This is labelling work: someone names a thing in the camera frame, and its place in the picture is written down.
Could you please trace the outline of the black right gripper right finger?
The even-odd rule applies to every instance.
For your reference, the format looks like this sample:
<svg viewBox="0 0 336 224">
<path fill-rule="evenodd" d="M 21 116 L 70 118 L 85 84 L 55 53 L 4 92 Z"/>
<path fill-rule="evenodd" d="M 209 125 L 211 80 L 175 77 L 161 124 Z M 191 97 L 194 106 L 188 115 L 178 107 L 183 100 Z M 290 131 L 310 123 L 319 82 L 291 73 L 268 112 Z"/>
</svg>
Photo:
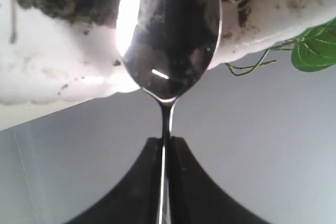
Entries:
<svg viewBox="0 0 336 224">
<path fill-rule="evenodd" d="M 267 223 L 209 177 L 182 137 L 170 140 L 169 179 L 171 223 Z"/>
</svg>

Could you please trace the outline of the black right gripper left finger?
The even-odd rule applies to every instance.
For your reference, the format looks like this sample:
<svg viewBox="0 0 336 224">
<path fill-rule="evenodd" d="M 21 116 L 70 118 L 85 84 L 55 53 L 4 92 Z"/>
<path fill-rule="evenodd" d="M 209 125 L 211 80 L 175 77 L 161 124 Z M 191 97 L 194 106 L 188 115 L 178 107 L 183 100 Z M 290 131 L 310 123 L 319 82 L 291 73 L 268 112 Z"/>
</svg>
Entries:
<svg viewBox="0 0 336 224">
<path fill-rule="evenodd" d="M 162 140 L 148 138 L 127 174 L 93 206 L 68 223 L 156 223 Z"/>
</svg>

